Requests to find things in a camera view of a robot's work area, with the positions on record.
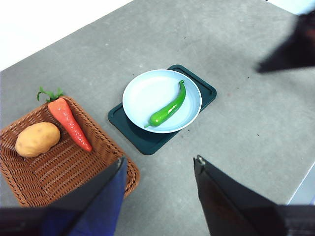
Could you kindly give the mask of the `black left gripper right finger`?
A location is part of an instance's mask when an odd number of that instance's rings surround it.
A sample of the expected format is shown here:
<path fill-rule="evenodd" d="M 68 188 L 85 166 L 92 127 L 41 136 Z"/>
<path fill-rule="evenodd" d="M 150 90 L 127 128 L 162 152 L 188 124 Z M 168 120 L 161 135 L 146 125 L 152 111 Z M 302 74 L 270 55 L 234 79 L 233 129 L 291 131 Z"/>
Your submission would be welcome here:
<path fill-rule="evenodd" d="M 279 205 L 201 155 L 193 160 L 198 196 L 212 236 L 313 236 L 313 205 Z"/>

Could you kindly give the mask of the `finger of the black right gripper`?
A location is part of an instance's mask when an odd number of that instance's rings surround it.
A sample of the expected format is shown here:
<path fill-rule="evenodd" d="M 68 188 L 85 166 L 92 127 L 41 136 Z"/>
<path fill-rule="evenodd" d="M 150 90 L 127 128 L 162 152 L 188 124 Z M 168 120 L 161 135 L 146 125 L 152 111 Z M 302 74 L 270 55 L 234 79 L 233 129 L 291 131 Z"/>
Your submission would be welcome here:
<path fill-rule="evenodd" d="M 258 73 L 315 65 L 315 11 L 297 17 L 291 35 L 257 66 Z"/>

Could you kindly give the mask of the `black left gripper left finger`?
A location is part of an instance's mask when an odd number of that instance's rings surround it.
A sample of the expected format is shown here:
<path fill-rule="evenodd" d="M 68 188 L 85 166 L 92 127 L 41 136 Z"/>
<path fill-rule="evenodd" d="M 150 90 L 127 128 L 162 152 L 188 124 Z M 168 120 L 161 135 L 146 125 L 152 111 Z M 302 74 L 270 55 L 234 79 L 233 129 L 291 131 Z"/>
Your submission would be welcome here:
<path fill-rule="evenodd" d="M 120 157 L 82 186 L 44 207 L 0 210 L 2 236 L 112 236 L 126 186 Z"/>

